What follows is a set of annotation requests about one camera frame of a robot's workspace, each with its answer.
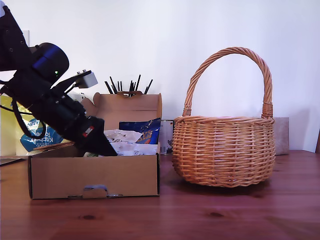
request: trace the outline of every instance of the white packet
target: white packet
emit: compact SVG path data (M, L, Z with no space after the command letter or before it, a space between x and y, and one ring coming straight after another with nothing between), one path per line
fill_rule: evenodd
M110 143L126 142L134 144L142 133L136 131L124 131L119 129L103 131Z
M128 142L111 142L113 149L118 156L155 155L157 144L138 144Z

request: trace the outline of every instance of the wicker basket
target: wicker basket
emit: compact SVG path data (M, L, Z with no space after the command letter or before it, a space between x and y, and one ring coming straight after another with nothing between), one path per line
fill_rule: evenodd
M217 59L241 54L261 69L264 98L261 118L191 116L192 97L201 74ZM275 162L272 79L265 61L244 47L211 55L195 72L187 90L183 115L176 118L172 162L186 181L233 188L258 184L270 177Z

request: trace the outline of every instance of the cardboard panel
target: cardboard panel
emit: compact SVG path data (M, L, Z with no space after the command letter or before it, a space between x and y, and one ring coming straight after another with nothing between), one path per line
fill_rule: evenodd
M157 170L157 155L33 157L32 198L82 196L87 185L104 185L110 195L156 196Z
M81 103L88 116L104 119L105 130L118 129L119 122L143 122L162 116L161 94L124 97L96 93L93 102L85 98Z

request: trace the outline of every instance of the blue bag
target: blue bag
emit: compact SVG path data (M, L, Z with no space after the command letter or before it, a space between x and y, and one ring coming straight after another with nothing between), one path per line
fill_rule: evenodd
M119 129L126 131L136 131L142 136L136 141L137 144L158 144L161 118L150 121L121 121Z
M41 123L39 123L39 120L35 118L29 121L29 123L27 124L27 127L31 131L31 133L36 136L40 136L43 130ZM60 136L50 126L47 126L45 136L41 139L33 139L31 137L26 136L25 134L20 138L21 144L28 152L31 152L33 149L38 147L44 147L52 144L59 144L62 141L63 141L63 137Z

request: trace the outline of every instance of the wooden surface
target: wooden surface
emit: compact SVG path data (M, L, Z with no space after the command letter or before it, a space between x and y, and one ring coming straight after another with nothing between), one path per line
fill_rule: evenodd
M160 197L31 200L27 162L0 168L1 240L319 240L320 155L276 157L248 187L183 181L161 158Z

